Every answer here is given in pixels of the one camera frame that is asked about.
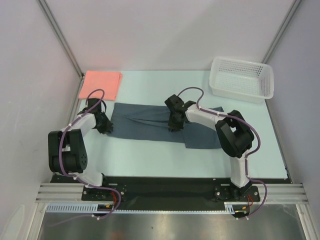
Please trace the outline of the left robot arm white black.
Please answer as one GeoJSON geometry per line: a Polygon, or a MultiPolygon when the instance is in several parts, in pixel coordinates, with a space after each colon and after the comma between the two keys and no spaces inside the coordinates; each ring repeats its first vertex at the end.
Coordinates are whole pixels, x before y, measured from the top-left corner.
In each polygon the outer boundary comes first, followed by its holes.
{"type": "Polygon", "coordinates": [[[96,163],[88,165],[84,137],[92,130],[102,135],[112,133],[114,126],[106,110],[103,100],[90,98],[72,123],[48,134],[48,165],[51,172],[93,188],[93,194],[100,200],[110,196],[111,188],[103,183],[104,175],[98,172],[96,163]]]}

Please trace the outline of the blue-grey t shirt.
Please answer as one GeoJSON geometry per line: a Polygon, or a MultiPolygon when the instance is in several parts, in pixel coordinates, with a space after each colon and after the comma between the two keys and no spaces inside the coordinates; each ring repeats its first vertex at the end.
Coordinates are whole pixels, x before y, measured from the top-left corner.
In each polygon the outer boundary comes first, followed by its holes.
{"type": "Polygon", "coordinates": [[[216,131],[199,123],[186,123],[183,130],[170,132],[166,106],[115,103],[111,122],[114,138],[184,144],[187,149],[220,149],[216,131]]]}

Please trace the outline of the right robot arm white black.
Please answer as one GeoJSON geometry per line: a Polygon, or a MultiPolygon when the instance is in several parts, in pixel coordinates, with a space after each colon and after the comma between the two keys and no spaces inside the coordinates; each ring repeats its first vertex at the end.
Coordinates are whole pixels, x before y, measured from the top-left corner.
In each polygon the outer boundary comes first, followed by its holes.
{"type": "Polygon", "coordinates": [[[168,129],[177,132],[184,129],[188,123],[196,123],[214,130],[222,150],[229,156],[231,176],[226,190],[214,188],[217,201],[242,201],[249,194],[252,186],[247,177],[246,154],[255,139],[251,129],[246,125],[242,115],[237,110],[224,114],[215,110],[201,108],[194,101],[183,102],[173,94],[165,100],[170,114],[168,129]]]}

